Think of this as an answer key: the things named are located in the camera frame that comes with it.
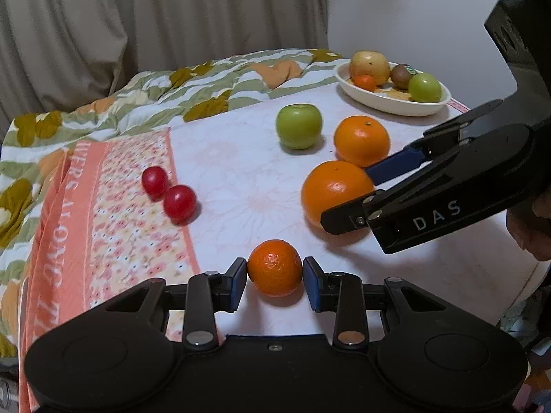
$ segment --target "fruit plate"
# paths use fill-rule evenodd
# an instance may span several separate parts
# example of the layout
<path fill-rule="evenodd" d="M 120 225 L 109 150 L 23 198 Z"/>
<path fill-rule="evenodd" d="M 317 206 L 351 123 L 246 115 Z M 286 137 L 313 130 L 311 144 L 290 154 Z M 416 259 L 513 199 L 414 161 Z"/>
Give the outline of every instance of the fruit plate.
<path fill-rule="evenodd" d="M 408 100 L 409 93 L 396 90 L 391 84 L 390 79 L 382 88 L 377 88 L 376 92 L 364 90 L 363 88 L 356 87 L 356 85 L 352 84 L 350 81 L 350 73 L 348 71 L 349 63 L 350 62 L 337 65 L 334 68 L 335 77 L 348 96 L 368 107 L 394 115 L 428 116 L 439 111 L 451 100 L 450 90 L 448 90 L 442 82 L 440 82 L 440 85 L 442 85 L 442 98 L 440 102 L 434 103 Z M 390 68 L 397 65 L 394 62 L 389 63 Z"/>

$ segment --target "black robotic gripper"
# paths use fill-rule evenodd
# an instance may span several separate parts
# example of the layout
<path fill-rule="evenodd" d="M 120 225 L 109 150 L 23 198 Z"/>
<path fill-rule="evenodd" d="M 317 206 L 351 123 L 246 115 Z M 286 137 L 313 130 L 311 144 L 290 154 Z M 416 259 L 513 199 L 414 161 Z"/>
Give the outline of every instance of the black robotic gripper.
<path fill-rule="evenodd" d="M 312 257 L 303 268 L 312 309 L 337 313 L 332 344 L 222 342 L 214 313 L 238 307 L 238 258 L 188 284 L 144 281 L 39 338 L 25 359 L 39 412 L 513 412 L 527 360 L 509 335 L 401 278 L 363 284 Z M 182 342 L 164 335 L 176 309 Z M 366 309 L 381 311 L 381 341 L 369 341 Z"/>

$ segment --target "kiwi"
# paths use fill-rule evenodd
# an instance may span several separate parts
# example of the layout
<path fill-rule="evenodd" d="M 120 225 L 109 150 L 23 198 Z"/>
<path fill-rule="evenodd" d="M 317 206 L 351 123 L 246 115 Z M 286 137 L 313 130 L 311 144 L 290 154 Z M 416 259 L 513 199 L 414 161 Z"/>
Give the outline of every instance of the kiwi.
<path fill-rule="evenodd" d="M 398 88 L 402 90 L 407 90 L 409 85 L 409 80 L 417 74 L 415 68 L 406 65 L 398 64 L 390 72 L 390 79 L 394 82 Z"/>

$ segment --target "large orange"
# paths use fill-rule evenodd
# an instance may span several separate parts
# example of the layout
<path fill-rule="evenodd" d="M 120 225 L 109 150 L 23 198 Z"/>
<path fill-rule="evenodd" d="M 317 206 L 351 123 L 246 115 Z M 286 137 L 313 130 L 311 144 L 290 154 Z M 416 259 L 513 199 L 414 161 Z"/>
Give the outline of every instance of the large orange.
<path fill-rule="evenodd" d="M 302 262 L 293 246 L 280 239 L 257 246 L 247 261 L 247 273 L 261 294 L 284 297 L 302 280 Z"/>
<path fill-rule="evenodd" d="M 373 183 L 363 169 L 346 161 L 326 161 L 307 176 L 300 200 L 306 218 L 321 227 L 321 213 L 325 210 L 373 190 Z"/>
<path fill-rule="evenodd" d="M 341 121 L 334 135 L 340 158 L 356 166 L 367 167 L 381 161 L 390 150 L 390 137 L 382 124 L 363 115 Z"/>

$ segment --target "curtain fold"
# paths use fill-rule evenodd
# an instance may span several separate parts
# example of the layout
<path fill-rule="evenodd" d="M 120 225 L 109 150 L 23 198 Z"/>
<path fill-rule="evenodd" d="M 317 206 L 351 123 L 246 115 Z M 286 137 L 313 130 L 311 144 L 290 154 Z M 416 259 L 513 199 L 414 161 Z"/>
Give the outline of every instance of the curtain fold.
<path fill-rule="evenodd" d="M 325 0 L 0 0 L 0 133 L 73 110 L 139 71 L 234 54 L 326 48 Z"/>

